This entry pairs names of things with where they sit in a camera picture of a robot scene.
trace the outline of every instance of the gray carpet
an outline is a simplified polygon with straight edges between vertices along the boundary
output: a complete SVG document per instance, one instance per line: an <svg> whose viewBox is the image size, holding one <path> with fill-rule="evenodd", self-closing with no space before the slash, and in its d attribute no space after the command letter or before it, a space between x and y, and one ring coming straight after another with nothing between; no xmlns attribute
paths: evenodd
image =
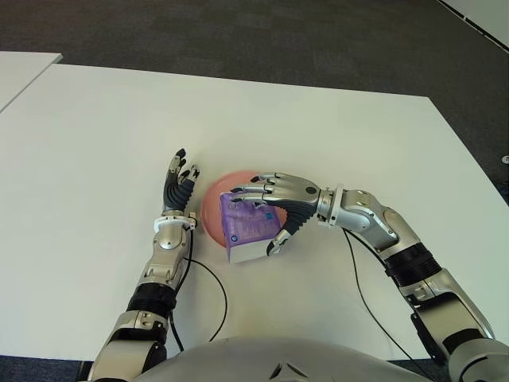
<svg viewBox="0 0 509 382"><path fill-rule="evenodd" d="M433 0L0 0L0 10L0 50L60 52L67 64L428 96L490 179L509 177L507 54ZM0 357L0 380L73 380L76 365Z"/></svg>

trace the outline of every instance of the cable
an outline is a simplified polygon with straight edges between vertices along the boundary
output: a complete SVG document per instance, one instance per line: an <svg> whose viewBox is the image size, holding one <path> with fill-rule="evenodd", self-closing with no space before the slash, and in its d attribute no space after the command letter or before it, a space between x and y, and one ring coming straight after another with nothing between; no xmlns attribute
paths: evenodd
<svg viewBox="0 0 509 382"><path fill-rule="evenodd" d="M224 297L224 313L223 313L223 319L221 320L219 328L217 328L217 330L214 332L214 334L212 335L210 340L208 340L209 342L212 342L214 340L214 338L216 338L217 334L219 334L219 332L221 331L221 329L224 326L224 322L226 321L226 316L227 316L227 313L228 313L228 298L227 298L224 286L221 283L220 279L216 276L216 274L209 267L207 267L205 264L201 263L198 260L194 260L192 258L192 246L193 246L193 242L194 242L194 236L193 236L192 231L191 231L191 239L190 239L190 244L189 244L189 257L188 258L184 257L184 259L187 260L188 264L187 264L187 266L185 268L185 272L184 272L184 275L182 276L181 281L177 284L177 288L176 288L175 292L176 292L176 295L177 295L178 291L181 289L182 284L184 283L184 281L185 281L185 279L186 279L186 277L187 277L187 275L189 273L189 268L191 267L191 263L195 263L195 264L200 265L206 271L208 271L214 277L214 279L216 279L217 283L220 285L221 291L223 292L223 297ZM176 341L176 343L178 345L178 349L181 352L183 352L184 351L184 346L182 345L182 341L181 341L181 339L180 339L180 337L178 335L178 332L177 332L177 327L175 326L175 322L173 320L173 312L170 312L170 315L169 315L169 326L170 326L170 328L172 330L173 336L175 337L175 341Z"/></svg>
<svg viewBox="0 0 509 382"><path fill-rule="evenodd" d="M357 240L359 243L361 243L371 254L379 261L380 264L382 264L382 267L387 269L387 265L379 258L379 256L369 247L366 243L364 243L364 240L360 239L357 235L355 235L352 231L343 228L344 232L347 232L351 237L353 237L355 240Z"/></svg>
<svg viewBox="0 0 509 382"><path fill-rule="evenodd" d="M219 278L216 276L216 274L214 272L211 271L211 269L209 267L207 267L205 264L199 262L198 260L189 259L188 261L190 263L195 263L195 264L198 264L198 265L202 266L203 268L205 268L214 277L214 279L216 279L217 283L220 285L221 290L223 292L223 296L224 296L223 319L221 320L220 327L217 328L216 332L212 335L212 337L210 337L210 340L208 340L209 342L212 342L212 341L214 341L214 338L216 338L217 334L221 331L221 329L223 328L224 322L226 321L226 316L227 316L227 313L228 313L228 298L226 296L226 291L224 289L223 284L219 280Z"/></svg>
<svg viewBox="0 0 509 382"><path fill-rule="evenodd" d="M344 237L347 238L347 242L348 242L348 246L350 247L350 254L352 255L352 262L353 262L353 271L356 275L356 284L357 284L357 290L359 291L359 295L360 295L360 298L363 300L363 304L364 306L366 307L367 309L367 312L370 314L371 318L373 318L373 320L376 322L376 325L379 326L379 328L386 334L386 336L389 337L389 339L398 347L399 350L401 350L407 357L409 360L411 360L414 365L419 369L421 370L421 372L427 376L428 378L430 378L431 380L433 380L433 378L421 367L421 365L419 365L414 358L412 358L410 356L409 353L407 353L400 345L398 342L396 342L396 340L385 330L385 328L382 326L382 324L380 324L379 320L376 319L375 315L373 314L373 312L371 312L371 309L370 307L367 305L367 302L366 300L364 299L364 295L363 295L363 292L361 291L360 289L360 284L359 284L359 274L357 273L357 264L356 264L356 257L354 256L353 254L353 248L352 248L352 243L350 242L350 238L348 238L348 235L347 235L347 232L350 233L350 235L354 236L358 241L360 241L361 243L363 243L364 247L368 248L370 250L371 253L375 254L364 242L362 242L362 240L360 240L358 237L356 237L355 235L353 235L351 232L349 232L347 229L343 228L343 233L344 233Z"/></svg>
<svg viewBox="0 0 509 382"><path fill-rule="evenodd" d="M194 244L194 233L193 231L191 231L191 238L190 238L190 243L189 243L189 258L192 259L192 246ZM185 271L184 271L184 275L182 276L182 279L181 281L177 284L177 288L175 289L175 295L177 296L178 294L178 291L181 289L182 287L182 284L184 283L185 281L185 278L188 277L188 273L189 273L189 268L191 267L191 263L188 261L188 265L187 267L185 268Z"/></svg>
<svg viewBox="0 0 509 382"><path fill-rule="evenodd" d="M189 240L189 258L190 259L192 259L192 246L193 246L193 244L194 244L194 234L191 231L191 237L190 237L190 240ZM184 275L182 276L181 281L177 284L177 288L175 288L175 297L177 296L178 291L181 289L182 284L184 283L185 278L188 277L188 273L189 273L189 268L190 267L191 267L191 262L188 261L188 264L187 264L187 266L185 268L185 271L184 271ZM184 351L184 346L182 345L181 338L179 337L178 332L177 332L177 328L175 327L175 321L173 320L173 311L172 310L169 312L169 327L171 328L173 336L175 337L175 342L178 345L178 349L181 352L183 352Z"/></svg>
<svg viewBox="0 0 509 382"><path fill-rule="evenodd" d="M169 327L172 328L173 336L175 337L175 341L177 342L178 349L183 352L184 346L182 345L181 338L178 337L177 328L175 327L175 322L173 321L173 311L169 312Z"/></svg>

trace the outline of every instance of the white table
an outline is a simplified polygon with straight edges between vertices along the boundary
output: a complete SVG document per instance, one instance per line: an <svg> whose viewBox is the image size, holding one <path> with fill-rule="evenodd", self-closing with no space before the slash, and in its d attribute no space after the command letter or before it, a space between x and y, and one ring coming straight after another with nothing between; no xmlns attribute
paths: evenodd
<svg viewBox="0 0 509 382"><path fill-rule="evenodd" d="M95 357L151 255L182 146L202 170L190 210L241 169L371 191L509 341L509 209L429 99L56 64L0 115L0 353ZM373 311L426 357L394 284L354 246ZM203 229L195 248L227 288L221 337L307 337L404 358L363 308L339 232L309 222L283 254L238 266ZM223 312L219 288L194 267L178 300L185 346L203 343Z"/></svg>
<svg viewBox="0 0 509 382"><path fill-rule="evenodd" d="M0 112L61 58L59 53L0 52Z"/></svg>

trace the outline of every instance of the silver robotic arm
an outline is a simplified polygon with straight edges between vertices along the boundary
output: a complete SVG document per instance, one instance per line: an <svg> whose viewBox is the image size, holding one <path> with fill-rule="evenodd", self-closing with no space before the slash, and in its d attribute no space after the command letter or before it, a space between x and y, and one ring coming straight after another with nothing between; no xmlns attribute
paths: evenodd
<svg viewBox="0 0 509 382"><path fill-rule="evenodd" d="M166 359L169 318L177 304L182 259L189 254L196 214L184 214L200 171L192 166L180 174L185 151L169 165L163 191L163 212L154 222L153 254L87 380L130 382Z"/></svg>
<svg viewBox="0 0 509 382"><path fill-rule="evenodd" d="M450 273L403 218L363 190L335 190L283 173L263 173L235 187L234 201L283 208L287 221L267 248L284 243L315 213L320 224L360 234L410 305L410 318L429 355L449 364L453 382L509 380L509 347L496 341L491 326Z"/></svg>

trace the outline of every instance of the purple package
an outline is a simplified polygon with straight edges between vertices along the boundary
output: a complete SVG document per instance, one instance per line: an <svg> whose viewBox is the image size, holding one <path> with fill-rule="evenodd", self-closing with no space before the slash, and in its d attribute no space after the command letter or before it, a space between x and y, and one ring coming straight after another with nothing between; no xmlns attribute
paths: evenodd
<svg viewBox="0 0 509 382"><path fill-rule="evenodd" d="M251 244L271 241L278 234L281 223L276 208L270 205L255 206L255 203L244 201L233 203L233 196L238 195L222 193L220 196L221 223L230 262L264 256L268 243L260 243L260 246Z"/></svg>

